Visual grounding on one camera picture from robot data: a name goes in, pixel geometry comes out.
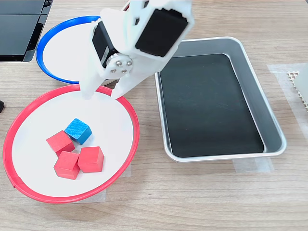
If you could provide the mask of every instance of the wooden block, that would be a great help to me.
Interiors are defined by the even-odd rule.
[[[73,141],[79,144],[83,144],[92,134],[90,127],[77,118],[64,131]]]
[[[78,166],[79,154],[70,152],[61,152],[54,165],[54,170],[58,177],[75,180],[80,171]]]
[[[101,172],[103,161],[104,155],[100,147],[87,147],[81,149],[78,166],[84,173]]]
[[[72,140],[63,130],[51,136],[46,141],[58,157],[63,151],[71,152],[75,149]]]

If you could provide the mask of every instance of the metal screw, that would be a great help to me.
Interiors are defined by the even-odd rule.
[[[119,60],[119,61],[116,61],[116,66],[122,66],[122,62]]]

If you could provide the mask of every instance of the wood grain surface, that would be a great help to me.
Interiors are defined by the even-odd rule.
[[[43,34],[77,16],[120,9],[122,0],[55,0]],[[106,191],[106,202],[48,205],[14,189],[0,162],[1,231],[307,231],[308,144],[267,64],[308,62],[305,0],[195,0],[187,38],[233,36],[246,48],[287,137],[275,171],[236,173],[232,161],[175,163],[164,152],[154,78],[126,98],[141,136],[131,177]],[[31,101],[63,86],[29,63],[0,63],[0,149],[9,126]]]

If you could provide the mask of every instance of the silver tray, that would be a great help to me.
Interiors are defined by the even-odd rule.
[[[224,54],[233,67],[237,80],[242,89],[244,98],[264,145],[264,151],[249,154],[223,154],[194,157],[178,157],[172,153],[169,131],[167,126],[164,99],[160,73],[155,74],[158,106],[163,132],[164,148],[173,160],[178,162],[196,162],[207,160],[224,160],[249,157],[276,156],[286,149],[286,139],[272,108],[261,88],[256,74],[241,42],[232,37],[218,37],[206,39],[184,40],[174,57],[197,55]]]

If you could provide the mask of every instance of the tape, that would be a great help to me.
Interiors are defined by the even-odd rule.
[[[264,173],[272,172],[275,170],[270,157],[233,159],[232,161],[234,169],[237,173]]]
[[[125,172],[120,177],[131,177],[131,164],[127,167]],[[98,194],[84,199],[82,201],[76,201],[72,204],[82,204],[82,203],[101,203],[106,201],[106,190],[99,192]]]
[[[296,86],[293,86],[292,79],[289,78],[289,73],[298,72],[298,78],[308,76],[308,64],[278,64],[278,65],[267,65],[268,69],[274,74],[279,82],[281,89],[292,109],[292,112],[300,125],[306,139],[308,139],[308,113],[305,105],[302,101],[301,95],[305,92],[296,91]]]

